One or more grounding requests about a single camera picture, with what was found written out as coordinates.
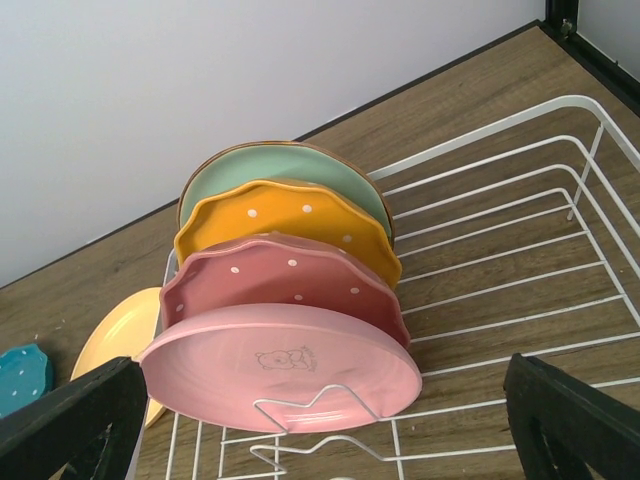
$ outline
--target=white wire dish rack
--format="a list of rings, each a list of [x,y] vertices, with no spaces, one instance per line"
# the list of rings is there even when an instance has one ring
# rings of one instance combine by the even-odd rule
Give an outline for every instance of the white wire dish rack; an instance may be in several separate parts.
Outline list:
[[[440,268],[435,271],[421,273],[420,275],[414,275],[405,277],[401,280],[401,284],[414,282],[419,279],[424,279],[430,276],[435,276],[444,272],[450,272],[453,270],[466,268],[469,266],[479,265],[484,262],[489,262],[498,258],[505,258],[510,256],[519,255],[523,252],[534,251],[536,249],[549,246],[552,244],[559,244],[562,242],[569,241],[575,238],[583,238],[588,240],[591,248],[593,249],[592,253],[595,253],[597,260],[581,263],[579,265],[573,265],[568,268],[563,268],[559,270],[549,271],[542,274],[529,276],[526,278],[519,278],[514,281],[509,281],[506,283],[502,283],[497,286],[492,286],[485,289],[479,289],[471,292],[464,293],[462,295],[455,296],[453,298],[447,298],[435,303],[429,303],[426,305],[416,306],[410,309],[407,309],[403,312],[405,315],[409,315],[412,313],[416,313],[419,311],[425,311],[428,309],[432,309],[438,306],[453,304],[455,302],[461,302],[466,299],[472,297],[480,297],[483,295],[487,295],[493,292],[498,292],[502,290],[508,290],[510,288],[528,284],[535,284],[536,282],[545,282],[551,278],[559,277],[563,275],[568,275],[573,272],[582,272],[588,271],[590,269],[604,269],[608,278],[613,284],[614,294],[604,296],[603,298],[591,299],[587,302],[582,302],[578,304],[570,304],[564,305],[560,308],[554,308],[552,310],[547,310],[544,312],[539,312],[533,315],[527,315],[519,318],[511,318],[509,320],[497,322],[497,323],[489,323],[483,324],[479,326],[473,326],[469,328],[462,329],[452,329],[448,332],[441,332],[437,335],[424,336],[422,338],[414,338],[412,343],[419,344],[422,342],[430,342],[435,339],[442,339],[447,337],[458,337],[462,335],[467,335],[473,332],[490,330],[501,328],[505,326],[518,326],[525,325],[528,322],[534,322],[541,319],[550,318],[557,315],[566,314],[567,312],[572,311],[584,311],[590,308],[594,308],[598,305],[607,304],[611,302],[621,302],[626,309],[628,310],[631,317],[635,320],[636,324],[640,326],[640,315],[636,310],[634,302],[632,298],[625,291],[625,287],[623,287],[623,282],[619,276],[618,272],[620,271],[619,266],[612,266],[612,263],[608,260],[607,256],[601,248],[599,241],[596,239],[597,235],[594,234],[592,228],[585,220],[585,217],[578,210],[577,206],[582,197],[585,197],[582,201],[588,202],[593,211],[595,212],[594,218],[596,218],[597,222],[606,230],[606,234],[608,234],[610,239],[614,242],[613,245],[615,248],[619,250],[619,253],[622,254],[628,266],[632,269],[634,276],[637,279],[640,279],[640,267],[638,263],[633,258],[630,248],[627,246],[623,237],[631,238],[632,241],[640,239],[640,226],[638,222],[633,218],[629,209],[625,205],[624,201],[619,197],[618,193],[614,190],[612,184],[606,178],[602,169],[598,166],[594,157],[598,152],[598,148],[600,147],[601,140],[603,138],[603,134],[606,132],[613,139],[619,150],[624,154],[624,156],[631,162],[635,170],[640,171],[640,154],[636,150],[636,148],[631,144],[631,142],[627,139],[624,133],[620,130],[620,128],[614,123],[611,117],[607,114],[607,112],[591,98],[577,95],[563,96],[543,104],[537,105],[535,107],[524,110],[520,113],[507,117],[505,119],[499,120],[495,123],[487,125],[485,127],[474,130],[470,133],[457,137],[448,142],[437,145],[433,148],[425,150],[421,153],[413,155],[409,158],[396,162],[387,167],[381,168],[370,173],[370,177],[375,181],[381,181],[388,177],[392,177],[394,175],[400,174],[401,172],[405,172],[407,169],[418,166],[420,164],[424,164],[425,162],[433,161],[441,157],[442,155],[449,154],[451,152],[457,151],[465,146],[474,144],[475,142],[479,142],[486,137],[489,137],[494,134],[498,134],[507,129],[515,127],[517,125],[523,124],[524,122],[528,122],[534,120],[537,117],[541,117],[551,112],[565,109],[565,108],[580,108],[591,112],[599,122],[599,126],[595,131],[595,135],[591,142],[590,148],[585,147],[581,140],[572,135],[557,135],[551,138],[546,138],[544,140],[531,143],[529,145],[523,145],[514,150],[506,151],[497,155],[490,156],[489,158],[485,158],[479,161],[475,161],[469,163],[467,165],[454,168],[445,172],[441,172],[432,176],[428,176],[425,178],[421,178],[417,181],[411,181],[410,183],[405,183],[402,186],[393,188],[385,193],[385,196],[393,197],[394,195],[401,194],[403,192],[412,192],[414,189],[418,189],[421,186],[425,186],[428,184],[432,184],[435,182],[441,181],[455,181],[461,175],[473,175],[476,169],[479,169],[484,166],[499,164],[501,161],[514,157],[516,155],[522,154],[524,152],[533,151],[539,149],[541,147],[557,144],[559,142],[569,142],[572,146],[575,147],[584,158],[584,168],[582,173],[579,174],[576,172],[574,167],[565,164],[565,163],[555,163],[553,165],[544,166],[542,168],[537,168],[535,170],[528,171],[526,173],[522,173],[519,175],[512,176],[510,178],[506,178],[504,180],[484,185],[480,188],[472,189],[465,191],[461,194],[451,196],[449,198],[442,198],[436,202],[431,202],[426,205],[419,206],[417,208],[413,208],[409,211],[405,211],[399,213],[394,218],[396,222],[402,221],[403,219],[411,219],[412,217],[419,215],[423,212],[432,211],[439,207],[453,204],[454,202],[458,202],[462,199],[473,199],[478,195],[491,192],[493,190],[498,190],[503,187],[512,186],[516,187],[519,182],[523,180],[532,179],[534,177],[539,177],[545,173],[552,171],[564,171],[567,172],[575,182],[575,190],[567,190],[565,187],[554,187],[550,189],[546,189],[543,191],[538,191],[534,194],[525,195],[521,198],[516,198],[512,201],[505,202],[499,204],[497,206],[492,206],[491,208],[487,208],[481,211],[474,212],[469,215],[451,218],[445,222],[439,223],[437,225],[431,225],[426,228],[421,228],[416,231],[410,231],[408,233],[402,234],[396,238],[396,246],[402,245],[404,241],[420,238],[426,238],[434,232],[443,231],[447,229],[451,229],[454,226],[463,225],[468,222],[475,221],[477,219],[481,219],[483,217],[487,217],[499,212],[509,211],[514,207],[519,207],[523,205],[531,205],[536,202],[540,202],[541,200],[548,199],[549,197],[557,197],[561,199],[561,204],[554,206],[550,209],[545,209],[542,211],[537,211],[535,213],[530,213],[522,216],[515,216],[509,218],[507,221],[503,221],[498,224],[493,224],[491,226],[480,228],[480,229],[471,229],[470,231],[466,231],[462,235],[452,236],[443,240],[441,242],[431,244],[431,245],[423,245],[417,246],[416,248],[412,248],[408,251],[404,251],[399,255],[399,257],[406,261],[407,258],[410,258],[412,255],[422,254],[423,252],[427,252],[436,248],[441,248],[444,246],[455,247],[455,245],[461,241],[466,241],[469,239],[480,239],[483,235],[487,235],[490,233],[507,231],[508,228],[511,228],[515,225],[522,224],[524,222],[532,221],[534,219],[538,219],[541,217],[545,217],[553,214],[562,214],[566,212],[566,220],[570,222],[577,222],[576,230],[567,235],[562,235],[555,238],[546,239],[541,242],[529,243],[524,246],[519,246],[518,248],[510,249],[507,251],[499,252],[492,255],[483,255],[480,258],[475,258],[470,261],[458,263],[455,265],[448,266],[446,268]],[[593,187],[588,187],[586,182],[589,175],[595,175],[601,185],[604,188],[605,195],[608,196],[607,201],[612,201],[613,205],[615,205],[615,209],[622,215],[624,220],[622,222],[617,222],[617,228],[614,227],[614,221],[611,220],[610,215],[605,213],[605,209],[599,203],[598,199],[592,192]],[[173,253],[169,256],[169,261],[167,265],[166,275],[165,275],[165,283],[170,280],[171,277],[175,274],[176,269],[176,261]],[[525,355],[545,355],[557,352],[569,352],[573,350],[579,350],[584,347],[592,347],[598,345],[611,344],[614,342],[620,342],[624,340],[630,340],[634,338],[640,338],[640,330],[633,327],[633,331],[629,333],[623,333],[613,336],[606,336],[603,338],[591,339],[588,341],[582,341],[578,343],[570,343],[570,344],[559,344],[550,348],[532,348],[530,351],[523,351],[521,353]],[[425,378],[424,388],[429,388],[429,377],[436,377],[440,375],[448,375],[455,372],[471,370],[471,369],[482,369],[492,365],[504,364],[509,361],[509,356],[500,356],[498,358],[491,358],[489,360],[484,360],[480,362],[473,362],[464,365],[451,366],[447,368],[439,368],[437,370],[426,370],[422,372],[423,377]],[[616,385],[627,385],[640,383],[640,376],[638,377],[630,377],[630,378],[612,378],[606,382],[600,382],[594,384],[596,388],[607,388]],[[378,424],[386,424],[389,425],[390,429],[390,437],[393,441],[393,451],[394,455],[391,456],[383,456],[379,454],[376,450],[366,445],[363,441],[355,438],[350,435],[327,435],[321,441],[317,442],[315,445],[312,445],[310,448],[292,448],[282,445],[282,439],[287,434],[286,425],[280,425],[276,420],[271,418],[269,414],[263,409],[263,405],[265,404],[275,404],[275,405],[288,405],[299,408],[306,408],[314,404],[323,394],[332,389],[343,389],[349,392],[353,396],[354,402],[358,403],[363,409],[368,411],[375,420],[377,420]],[[432,410],[424,410],[421,412],[415,413],[407,413],[402,415],[397,415],[391,418],[378,418],[376,415],[364,404],[362,400],[360,400],[357,395],[349,389],[347,385],[327,385],[321,391],[318,392],[317,396],[313,399],[309,399],[309,403],[306,405],[293,404],[286,401],[287,399],[256,399],[254,402],[254,406],[258,409],[263,415],[269,418],[273,423],[278,425],[279,428],[282,429],[282,433],[279,434],[271,434],[271,435],[255,435],[255,436],[244,436],[236,438],[230,438],[231,431],[227,428],[222,429],[221,440],[219,442],[219,468],[218,468],[218,479],[219,480],[240,480],[240,479],[249,479],[249,478],[279,478],[286,477],[287,474],[287,465],[284,461],[281,461],[281,457],[283,453],[287,454],[299,454],[299,455],[312,455],[318,450],[322,449],[326,444],[334,442],[334,441],[345,441],[349,442],[356,447],[359,447],[364,452],[371,455],[371,457],[377,459],[380,462],[390,462],[391,464],[395,464],[397,470],[397,478],[400,480],[404,480],[409,478],[406,473],[406,466],[408,462],[415,461],[428,461],[436,458],[445,458],[445,457],[460,457],[460,456],[469,456],[469,455],[483,455],[492,452],[503,452],[515,450],[514,445],[512,444],[501,444],[494,445],[491,447],[482,447],[482,448],[468,448],[462,450],[453,450],[446,452],[434,452],[434,453],[420,453],[420,454],[403,454],[403,448],[406,447],[407,443],[403,440],[401,433],[399,432],[398,423],[407,420],[407,419],[416,419],[420,417],[433,417],[444,414],[455,414],[456,412],[464,412],[470,410],[480,410],[493,406],[499,406],[505,403],[503,398],[495,398],[489,401],[481,401],[476,403],[466,403],[459,404],[456,406],[451,406],[447,408],[439,408]],[[170,448],[169,448],[169,457],[167,459],[167,470],[166,470],[166,478],[174,478],[172,476],[174,456],[176,454],[177,447],[177,434],[180,425],[180,416],[175,414],[174,423],[173,423],[173,432],[170,439]],[[207,453],[204,453],[202,450],[202,432],[203,432],[203,424],[199,423],[197,428],[195,441],[195,455],[194,455],[194,465],[192,471],[192,478],[198,478],[199,474],[199,465],[201,465],[201,454],[205,457]],[[262,460],[264,462],[264,469],[261,473],[251,473],[247,475],[238,475],[233,474],[231,476],[226,475],[225,470],[225,461],[227,457],[227,449],[230,445],[234,446],[246,446],[246,448],[253,454],[256,458]],[[423,450],[427,450],[429,448],[428,445],[424,445]],[[333,477],[333,478],[351,478],[349,477],[350,472],[345,472],[345,477]]]

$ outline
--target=black object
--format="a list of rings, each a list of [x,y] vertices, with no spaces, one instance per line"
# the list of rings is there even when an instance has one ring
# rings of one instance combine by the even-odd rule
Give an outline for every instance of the black object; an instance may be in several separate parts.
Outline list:
[[[528,480],[640,479],[640,412],[534,358],[511,358],[511,434]]]
[[[611,93],[640,116],[640,82],[578,33],[579,0],[547,0],[542,30]]]
[[[0,478],[124,479],[146,406],[139,365],[115,358],[0,420]]]

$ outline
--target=white wall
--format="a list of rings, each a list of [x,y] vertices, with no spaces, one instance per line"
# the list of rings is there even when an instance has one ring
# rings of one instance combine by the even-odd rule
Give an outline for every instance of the white wall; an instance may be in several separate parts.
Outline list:
[[[639,22],[639,0],[580,0],[578,33],[640,81]]]
[[[544,15],[543,0],[0,2],[0,285]]]

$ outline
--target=yellow plate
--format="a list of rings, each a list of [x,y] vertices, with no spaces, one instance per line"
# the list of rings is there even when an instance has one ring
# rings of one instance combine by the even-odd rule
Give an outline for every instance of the yellow plate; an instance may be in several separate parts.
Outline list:
[[[115,357],[136,357],[153,341],[160,310],[160,288],[147,288],[120,302],[104,317],[85,343],[73,367],[71,380]],[[164,407],[149,400],[145,427],[151,426]]]
[[[332,190],[297,180],[254,180],[200,200],[174,239],[178,262],[212,245],[280,233],[341,248],[395,287],[402,265],[384,228]]]

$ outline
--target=polka dot plate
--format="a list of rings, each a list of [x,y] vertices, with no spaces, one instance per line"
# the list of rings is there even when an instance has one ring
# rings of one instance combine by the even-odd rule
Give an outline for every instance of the polka dot plate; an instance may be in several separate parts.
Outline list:
[[[402,265],[384,229],[326,187],[295,180],[254,180],[200,200],[174,240],[178,262],[234,238],[277,231],[349,252],[392,288]]]
[[[415,362],[389,335],[305,305],[238,305],[188,318],[156,337],[140,366],[149,395],[168,408],[254,432],[329,432],[374,423],[409,406],[422,389]],[[344,388],[314,401],[337,384],[374,415]]]
[[[165,329],[215,308],[292,303],[359,318],[404,347],[409,333],[393,291],[353,256],[284,234],[231,240],[187,258],[160,293]]]
[[[120,302],[93,331],[85,343],[71,380],[81,377],[115,357],[136,357],[155,336],[160,310],[160,288],[147,288]],[[164,412],[158,402],[147,406],[145,427],[151,426]]]
[[[211,157],[191,176],[180,196],[179,226],[187,223],[203,198],[260,178],[291,178],[325,185],[380,222],[393,244],[389,207],[367,175],[320,147],[298,142],[245,143]]]
[[[38,400],[53,387],[53,367],[35,344],[0,355],[0,420]]]

